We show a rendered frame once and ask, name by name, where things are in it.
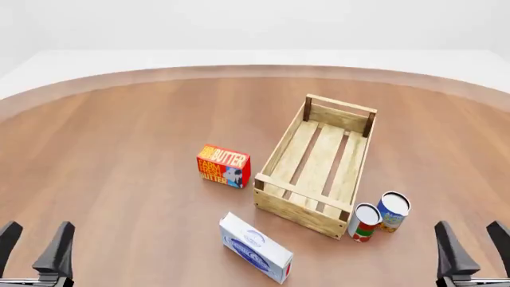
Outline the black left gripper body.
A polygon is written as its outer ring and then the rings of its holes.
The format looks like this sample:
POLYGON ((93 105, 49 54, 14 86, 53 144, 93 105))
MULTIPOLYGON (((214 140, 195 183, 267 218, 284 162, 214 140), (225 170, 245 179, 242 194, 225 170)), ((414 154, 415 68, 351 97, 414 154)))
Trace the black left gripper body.
POLYGON ((67 277, 57 277, 48 281, 40 279, 0 279, 0 287, 73 287, 74 281, 67 277))

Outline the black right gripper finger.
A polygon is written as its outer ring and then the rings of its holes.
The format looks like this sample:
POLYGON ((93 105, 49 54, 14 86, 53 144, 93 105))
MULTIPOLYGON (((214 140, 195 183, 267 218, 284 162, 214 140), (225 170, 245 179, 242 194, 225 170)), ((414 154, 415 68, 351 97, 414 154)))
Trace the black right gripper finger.
POLYGON ((501 259, 510 260, 510 229, 499 221, 492 222, 486 229, 501 259))
POLYGON ((438 222, 434 231, 438 251, 437 279, 449 277, 454 281, 470 281, 480 266, 463 248, 448 222, 438 222))

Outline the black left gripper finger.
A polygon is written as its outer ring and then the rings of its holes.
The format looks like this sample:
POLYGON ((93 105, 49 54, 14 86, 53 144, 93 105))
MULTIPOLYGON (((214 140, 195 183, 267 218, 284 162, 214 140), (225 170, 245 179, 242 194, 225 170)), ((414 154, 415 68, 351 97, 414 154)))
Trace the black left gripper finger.
POLYGON ((73 278, 72 250, 75 229, 71 222, 62 222, 58 227, 52 241, 32 265, 41 277, 58 275, 73 278))
POLYGON ((14 221, 8 222, 0 229, 0 265, 6 265, 22 231, 23 227, 14 221))

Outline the wooden slat tray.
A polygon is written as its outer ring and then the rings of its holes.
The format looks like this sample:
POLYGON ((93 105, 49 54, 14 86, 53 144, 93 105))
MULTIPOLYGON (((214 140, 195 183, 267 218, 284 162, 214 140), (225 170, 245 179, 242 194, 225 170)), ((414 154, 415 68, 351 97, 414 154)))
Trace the wooden slat tray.
POLYGON ((256 207, 340 239, 354 213, 377 111, 309 94, 254 177, 256 207))

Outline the white and blue box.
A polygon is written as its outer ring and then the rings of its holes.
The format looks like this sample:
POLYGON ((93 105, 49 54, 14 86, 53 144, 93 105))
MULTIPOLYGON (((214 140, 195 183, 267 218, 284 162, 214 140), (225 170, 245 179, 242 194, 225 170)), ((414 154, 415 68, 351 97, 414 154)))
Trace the white and blue box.
POLYGON ((256 269, 284 284, 292 270, 293 253, 232 212, 219 221, 222 243, 256 269))

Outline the red butter box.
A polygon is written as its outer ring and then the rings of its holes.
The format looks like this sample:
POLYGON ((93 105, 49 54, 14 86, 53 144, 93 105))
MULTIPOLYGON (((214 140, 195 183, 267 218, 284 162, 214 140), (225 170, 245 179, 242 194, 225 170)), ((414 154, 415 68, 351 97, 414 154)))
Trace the red butter box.
POLYGON ((198 153, 196 160, 202 179, 235 188, 245 188, 249 182, 250 155, 206 144, 198 153))

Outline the red and green tin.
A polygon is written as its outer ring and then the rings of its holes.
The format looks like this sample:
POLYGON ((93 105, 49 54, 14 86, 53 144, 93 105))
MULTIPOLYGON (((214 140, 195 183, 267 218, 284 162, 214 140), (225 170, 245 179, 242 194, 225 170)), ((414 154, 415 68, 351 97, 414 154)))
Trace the red and green tin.
POLYGON ((379 210, 374 205, 363 202, 355 208, 347 232, 354 241, 367 242, 381 222, 382 215, 379 210))

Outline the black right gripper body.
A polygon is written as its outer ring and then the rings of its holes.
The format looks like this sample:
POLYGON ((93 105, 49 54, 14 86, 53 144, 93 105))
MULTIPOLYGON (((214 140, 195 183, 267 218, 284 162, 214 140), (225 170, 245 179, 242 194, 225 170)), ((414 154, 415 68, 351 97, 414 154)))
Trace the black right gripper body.
POLYGON ((510 279, 475 278, 455 281, 450 277, 436 280, 437 287, 510 287, 510 279))

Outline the blue and yellow tin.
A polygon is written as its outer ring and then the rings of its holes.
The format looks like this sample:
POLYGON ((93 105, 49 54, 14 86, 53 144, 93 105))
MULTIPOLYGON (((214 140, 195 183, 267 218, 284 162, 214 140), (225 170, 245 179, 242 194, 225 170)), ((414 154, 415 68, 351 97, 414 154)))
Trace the blue and yellow tin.
POLYGON ((395 232, 408 216, 410 208, 410 201, 401 193, 395 191, 384 193, 377 205, 382 215, 379 228, 390 233, 395 232))

